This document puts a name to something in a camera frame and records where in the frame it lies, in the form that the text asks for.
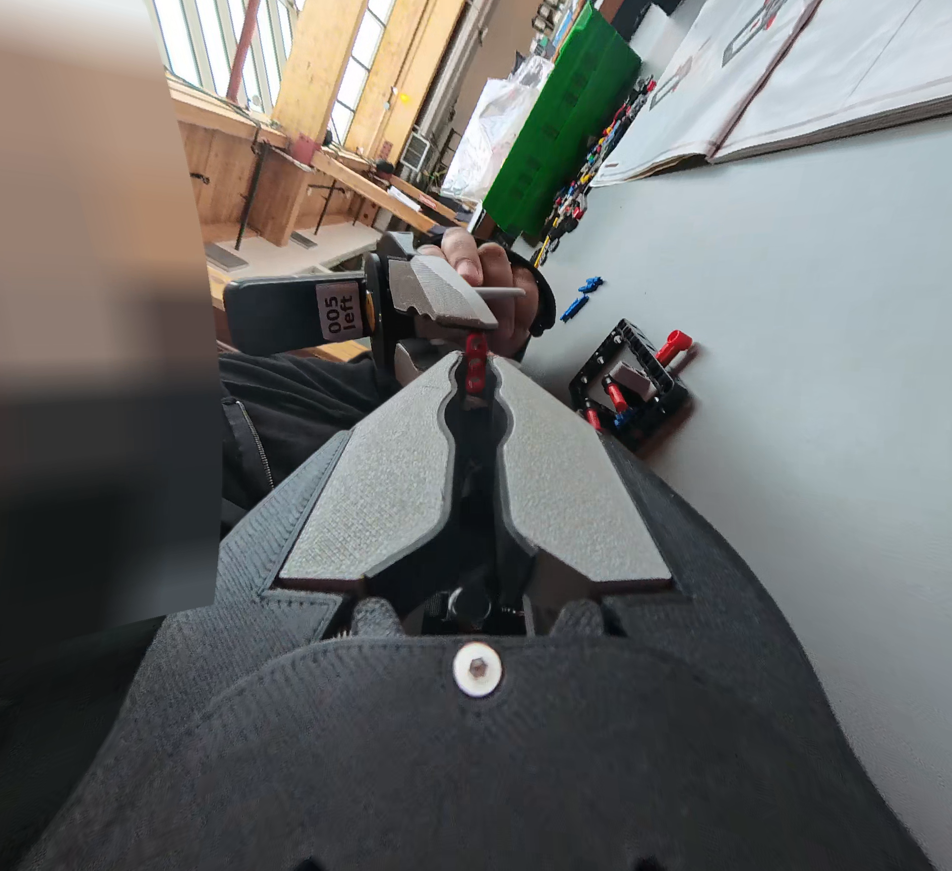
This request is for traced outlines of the person's black jacket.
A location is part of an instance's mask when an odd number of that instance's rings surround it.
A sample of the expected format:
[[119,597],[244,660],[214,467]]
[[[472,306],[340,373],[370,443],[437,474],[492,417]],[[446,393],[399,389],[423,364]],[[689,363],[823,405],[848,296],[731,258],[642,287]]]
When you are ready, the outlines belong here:
[[[221,537],[339,431],[396,390],[368,354],[219,357]],[[2,660],[1,867],[12,869],[110,734],[164,618],[63,640]]]

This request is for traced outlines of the green plastic bin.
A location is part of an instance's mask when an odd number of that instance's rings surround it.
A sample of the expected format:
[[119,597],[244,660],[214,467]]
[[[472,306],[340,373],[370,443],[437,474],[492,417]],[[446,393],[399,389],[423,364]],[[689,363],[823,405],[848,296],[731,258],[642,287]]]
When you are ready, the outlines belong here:
[[631,91],[639,56],[587,2],[497,172],[483,209],[507,236],[540,236],[556,193]]

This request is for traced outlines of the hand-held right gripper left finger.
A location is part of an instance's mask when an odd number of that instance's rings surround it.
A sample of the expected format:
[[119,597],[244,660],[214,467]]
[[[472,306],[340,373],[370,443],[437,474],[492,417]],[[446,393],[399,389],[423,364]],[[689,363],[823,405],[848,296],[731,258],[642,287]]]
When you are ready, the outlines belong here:
[[354,426],[280,581],[369,580],[446,526],[457,453],[446,409],[461,360],[446,355]]

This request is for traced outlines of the lego instruction booklet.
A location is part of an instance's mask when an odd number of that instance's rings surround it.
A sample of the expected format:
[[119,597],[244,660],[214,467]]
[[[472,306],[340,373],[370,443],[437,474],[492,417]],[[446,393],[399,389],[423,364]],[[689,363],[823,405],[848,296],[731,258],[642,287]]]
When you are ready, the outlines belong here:
[[951,0],[708,0],[593,187],[950,115]]

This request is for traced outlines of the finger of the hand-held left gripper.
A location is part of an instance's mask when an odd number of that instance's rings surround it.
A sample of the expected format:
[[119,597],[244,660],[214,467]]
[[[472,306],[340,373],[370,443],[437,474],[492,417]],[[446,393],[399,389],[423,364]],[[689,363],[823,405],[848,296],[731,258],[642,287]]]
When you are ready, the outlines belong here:
[[497,330],[498,321],[475,288],[443,258],[416,254],[387,261],[392,307],[450,330]]
[[397,384],[405,388],[445,357],[442,348],[433,342],[398,342],[393,355],[393,372]]

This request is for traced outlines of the black round badge reel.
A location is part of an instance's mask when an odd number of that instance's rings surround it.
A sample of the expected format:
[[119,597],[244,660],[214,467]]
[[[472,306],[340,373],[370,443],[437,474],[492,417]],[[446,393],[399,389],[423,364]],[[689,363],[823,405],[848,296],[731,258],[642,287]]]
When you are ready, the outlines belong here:
[[480,631],[493,612],[493,601],[486,587],[478,581],[460,586],[450,593],[446,620],[461,631]]

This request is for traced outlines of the red vertical pipe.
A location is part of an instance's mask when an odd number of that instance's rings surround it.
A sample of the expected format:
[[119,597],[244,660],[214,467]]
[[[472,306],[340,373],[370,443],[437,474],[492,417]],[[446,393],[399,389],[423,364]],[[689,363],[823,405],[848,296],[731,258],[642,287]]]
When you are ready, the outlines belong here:
[[251,46],[254,30],[257,26],[257,13],[260,2],[261,0],[246,1],[243,27],[237,40],[236,49],[232,59],[230,82],[226,94],[227,99],[232,103],[236,103],[238,101],[238,94],[244,80],[244,62]]

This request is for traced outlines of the person's left hand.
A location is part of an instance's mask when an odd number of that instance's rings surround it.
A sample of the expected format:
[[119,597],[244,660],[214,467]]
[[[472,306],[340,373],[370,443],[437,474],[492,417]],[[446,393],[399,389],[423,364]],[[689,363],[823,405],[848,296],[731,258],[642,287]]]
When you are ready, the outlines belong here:
[[504,247],[495,243],[479,245],[462,228],[444,233],[439,251],[463,279],[475,289],[519,289],[522,296],[491,299],[487,303],[498,326],[487,335],[489,349],[515,358],[530,340],[530,328],[538,314],[540,295],[530,270],[513,263]]

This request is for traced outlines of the black lego frame assembly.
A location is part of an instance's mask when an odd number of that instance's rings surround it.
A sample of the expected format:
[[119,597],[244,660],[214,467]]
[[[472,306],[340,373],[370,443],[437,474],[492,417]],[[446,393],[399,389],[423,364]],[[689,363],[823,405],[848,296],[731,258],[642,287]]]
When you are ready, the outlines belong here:
[[644,451],[692,410],[681,372],[695,354],[695,341],[682,330],[656,347],[621,319],[571,379],[570,404],[602,434],[633,453]]

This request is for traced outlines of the pile of lego pieces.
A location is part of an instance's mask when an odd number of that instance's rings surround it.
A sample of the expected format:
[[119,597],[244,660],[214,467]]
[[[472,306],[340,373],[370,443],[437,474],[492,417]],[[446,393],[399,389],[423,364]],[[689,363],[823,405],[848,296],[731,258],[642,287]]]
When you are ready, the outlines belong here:
[[566,235],[577,229],[588,210],[589,192],[597,173],[643,108],[649,92],[656,86],[653,74],[636,79],[600,135],[590,138],[577,173],[557,191],[552,209],[545,218],[541,244],[530,257],[530,262],[537,268],[541,268],[556,252]]

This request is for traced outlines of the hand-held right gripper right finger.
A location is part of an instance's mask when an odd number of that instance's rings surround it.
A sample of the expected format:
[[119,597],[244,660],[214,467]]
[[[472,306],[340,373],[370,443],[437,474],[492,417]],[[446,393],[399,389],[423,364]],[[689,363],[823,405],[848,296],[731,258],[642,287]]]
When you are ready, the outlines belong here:
[[492,356],[501,432],[495,460],[504,536],[595,586],[667,585],[660,549],[597,429]]

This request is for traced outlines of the clear bag of lego parts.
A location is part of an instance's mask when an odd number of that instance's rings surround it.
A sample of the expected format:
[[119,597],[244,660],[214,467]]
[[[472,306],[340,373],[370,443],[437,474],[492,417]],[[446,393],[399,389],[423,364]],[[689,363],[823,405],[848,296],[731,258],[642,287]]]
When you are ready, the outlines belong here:
[[531,56],[503,79],[487,80],[459,141],[440,195],[482,202],[525,126],[554,63]]

